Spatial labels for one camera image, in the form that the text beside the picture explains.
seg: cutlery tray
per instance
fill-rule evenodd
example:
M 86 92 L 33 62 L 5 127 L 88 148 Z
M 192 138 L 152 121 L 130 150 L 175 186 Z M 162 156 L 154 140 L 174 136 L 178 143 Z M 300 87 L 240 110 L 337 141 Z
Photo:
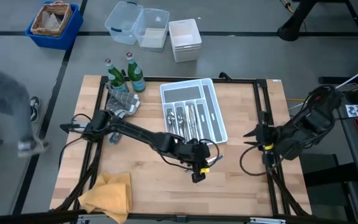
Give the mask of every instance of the cutlery tray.
M 187 141 L 191 138 L 209 139 L 215 143 L 227 141 L 212 79 L 163 84 L 160 93 L 167 132 L 185 137 Z

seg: wooden table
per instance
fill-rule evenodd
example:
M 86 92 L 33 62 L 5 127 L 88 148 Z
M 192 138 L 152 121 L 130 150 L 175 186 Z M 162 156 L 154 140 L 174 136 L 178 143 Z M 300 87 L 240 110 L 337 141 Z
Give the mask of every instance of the wooden table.
M 98 75 L 84 76 L 75 114 L 93 115 L 100 81 L 101 76 Z M 126 121 L 151 131 L 165 131 L 159 89 L 163 83 L 147 82 L 147 89 L 139 94 L 141 104 L 137 113 L 126 117 Z M 191 181 L 190 174 L 164 163 L 144 143 L 123 136 L 118 145 L 110 146 L 108 139 L 104 138 L 98 172 L 131 172 L 132 213 L 272 215 L 266 175 L 251 177 L 239 167 L 239 157 L 249 147 L 243 142 L 254 141 L 254 138 L 242 136 L 258 123 L 253 86 L 215 83 L 214 87 L 229 139 L 219 145 L 224 159 L 217 162 L 207 173 L 206 179 L 198 184 Z M 289 114 L 282 83 L 280 80 L 267 80 L 267 87 L 275 125 L 283 124 L 289 119 Z M 261 90 L 259 92 L 263 101 L 263 93 Z M 104 90 L 102 107 L 106 96 L 107 91 Z M 67 142 L 78 137 L 79 134 L 70 133 Z M 50 208 L 59 206 L 77 184 L 85 146 L 85 141 L 79 141 L 65 149 Z M 216 150 L 211 147 L 211 155 L 215 153 Z M 250 151 L 244 158 L 244 166 L 251 172 L 264 171 L 261 152 Z M 282 167 L 289 191 L 303 209 L 311 213 L 299 159 L 283 161 Z M 278 188 L 275 188 L 275 192 L 278 209 L 283 213 Z

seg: yellow tag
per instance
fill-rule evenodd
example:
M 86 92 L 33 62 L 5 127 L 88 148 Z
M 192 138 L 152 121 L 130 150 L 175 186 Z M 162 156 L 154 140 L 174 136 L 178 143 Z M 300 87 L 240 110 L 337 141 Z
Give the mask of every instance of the yellow tag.
M 203 168 L 201 169 L 201 173 L 209 172 L 209 168 Z
M 271 150 L 271 149 L 273 149 L 273 143 L 272 143 L 271 145 L 265 146 L 265 149 L 266 149 L 266 150 Z

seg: bottle label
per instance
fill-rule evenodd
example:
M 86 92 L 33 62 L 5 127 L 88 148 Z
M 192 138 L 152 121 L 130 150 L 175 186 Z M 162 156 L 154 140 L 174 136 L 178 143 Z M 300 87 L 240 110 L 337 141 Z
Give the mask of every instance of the bottle label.
M 142 78 L 139 81 L 132 82 L 132 86 L 134 87 L 135 91 L 142 91 L 146 87 L 146 82 L 144 81 L 144 78 Z
M 113 86 L 111 85 L 113 89 L 118 90 L 118 91 L 123 91 L 123 92 L 129 92 L 128 90 L 128 86 L 127 83 L 124 82 L 124 84 L 122 84 L 121 86 Z
M 108 74 L 109 80 L 115 80 L 116 77 L 113 74 Z
M 138 75 L 138 74 L 140 74 L 141 72 L 142 72 L 142 69 L 140 69 L 140 67 L 137 66 L 137 67 L 135 68 L 135 74 Z

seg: sneaker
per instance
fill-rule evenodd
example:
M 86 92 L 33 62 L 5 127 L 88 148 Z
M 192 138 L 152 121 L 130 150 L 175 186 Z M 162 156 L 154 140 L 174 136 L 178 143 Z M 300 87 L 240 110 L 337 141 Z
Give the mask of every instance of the sneaker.
M 30 157 L 45 152 L 49 147 L 49 142 L 35 139 L 28 142 L 19 142 L 17 147 L 19 157 Z
M 32 123 L 36 123 L 38 121 L 38 109 L 35 107 L 30 107 L 31 109 L 31 115 L 30 115 L 30 120 Z
M 33 96 L 31 99 L 30 99 L 30 106 L 31 107 L 35 107 L 35 108 L 40 108 L 41 106 L 41 101 L 40 101 L 40 98 L 36 97 L 36 96 Z
M 33 96 L 30 100 L 30 109 L 31 109 L 30 120 L 33 123 L 38 121 L 38 117 L 39 117 L 38 109 L 40 108 L 40 105 L 41 105 L 40 99 L 36 96 Z

